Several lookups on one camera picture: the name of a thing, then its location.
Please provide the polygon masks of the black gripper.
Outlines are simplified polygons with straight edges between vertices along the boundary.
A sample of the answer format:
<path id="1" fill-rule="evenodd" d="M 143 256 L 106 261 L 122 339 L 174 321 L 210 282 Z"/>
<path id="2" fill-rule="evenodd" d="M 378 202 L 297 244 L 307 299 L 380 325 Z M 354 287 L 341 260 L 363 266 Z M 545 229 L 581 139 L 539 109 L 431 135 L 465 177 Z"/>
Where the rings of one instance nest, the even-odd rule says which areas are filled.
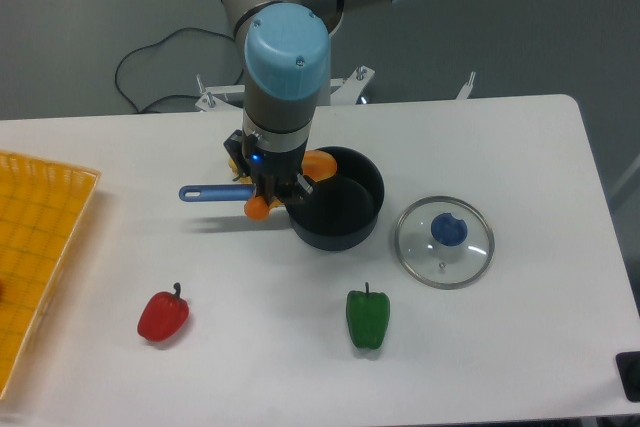
<path id="1" fill-rule="evenodd" d="M 286 152 L 259 146 L 254 135 L 235 130 L 223 146 L 243 176 L 250 176 L 257 195 L 285 205 L 300 204 L 314 193 L 314 181 L 302 173 L 306 143 Z"/>

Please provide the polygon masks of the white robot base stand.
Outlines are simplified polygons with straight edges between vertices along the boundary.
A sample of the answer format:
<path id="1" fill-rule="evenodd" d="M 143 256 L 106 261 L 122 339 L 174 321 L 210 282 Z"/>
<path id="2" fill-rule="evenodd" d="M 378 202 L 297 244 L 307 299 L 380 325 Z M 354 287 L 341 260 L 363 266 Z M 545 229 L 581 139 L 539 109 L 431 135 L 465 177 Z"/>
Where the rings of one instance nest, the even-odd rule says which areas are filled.
<path id="1" fill-rule="evenodd" d="M 365 91 L 372 82 L 376 71 L 368 66 L 358 66 L 348 78 L 333 78 L 330 81 L 330 100 L 327 105 L 357 105 L 366 103 Z M 204 87 L 199 75 L 200 97 L 194 106 L 200 112 L 227 111 L 243 107 L 245 87 L 228 85 Z"/>

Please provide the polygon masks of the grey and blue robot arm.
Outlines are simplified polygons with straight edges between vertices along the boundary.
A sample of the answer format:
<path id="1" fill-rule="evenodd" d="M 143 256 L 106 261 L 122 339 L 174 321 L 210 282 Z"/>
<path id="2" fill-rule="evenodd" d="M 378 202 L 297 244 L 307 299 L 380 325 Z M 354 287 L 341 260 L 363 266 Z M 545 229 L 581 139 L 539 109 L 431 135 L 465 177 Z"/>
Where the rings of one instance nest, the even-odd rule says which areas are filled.
<path id="1" fill-rule="evenodd" d="M 220 0 L 245 72 L 243 123 L 226 142 L 239 174 L 272 203 L 313 191 L 302 161 L 317 106 L 329 102 L 331 36 L 343 14 L 401 0 Z"/>

